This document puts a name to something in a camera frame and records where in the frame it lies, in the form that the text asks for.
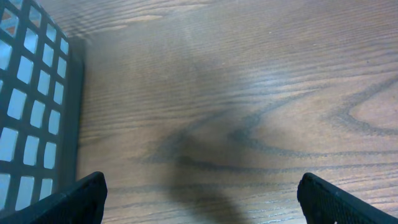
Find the wooden table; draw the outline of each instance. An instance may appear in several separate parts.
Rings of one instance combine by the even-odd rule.
[[[395,0],[42,5],[86,40],[103,223],[305,223],[305,172],[398,216]]]

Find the black object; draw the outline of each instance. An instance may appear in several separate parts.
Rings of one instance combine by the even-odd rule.
[[[297,199],[308,224],[398,223],[398,219],[311,173],[300,181]]]
[[[106,195],[104,174],[95,172],[67,190],[0,220],[1,224],[18,223],[87,223],[100,224]]]
[[[0,175],[8,178],[7,183],[0,181],[0,187],[8,189],[5,196],[0,195],[2,218],[16,210],[22,177],[34,178],[30,204],[42,198],[44,180],[51,181],[50,193],[75,182],[84,65],[82,49],[73,47],[73,41],[35,1],[0,0],[0,18],[0,136],[4,130],[17,133],[12,149],[0,146]],[[29,70],[22,60],[32,64],[29,79],[19,77],[20,70]],[[47,91],[40,92],[42,72],[48,75],[48,84]],[[57,98],[60,86],[62,94]],[[15,91],[25,94],[20,117],[9,112]],[[38,126],[32,124],[35,103],[45,106]],[[50,130],[53,111],[59,116],[56,131]],[[24,160],[29,137],[39,142],[31,164]],[[55,159],[46,166],[48,143],[56,146]],[[4,150],[12,152],[6,157]]]

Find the dark wood grain pattern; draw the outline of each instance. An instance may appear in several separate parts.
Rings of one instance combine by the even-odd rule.
[[[305,172],[398,216],[395,0],[42,4],[87,40],[103,223],[305,223]]]

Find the crate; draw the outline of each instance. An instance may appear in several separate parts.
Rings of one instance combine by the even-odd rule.
[[[75,181],[84,69],[35,1],[0,0],[0,15],[1,218]]]

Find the wooden surface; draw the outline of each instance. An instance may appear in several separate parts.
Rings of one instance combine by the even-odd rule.
[[[305,172],[398,216],[395,0],[42,5],[87,40],[103,223],[305,223]]]

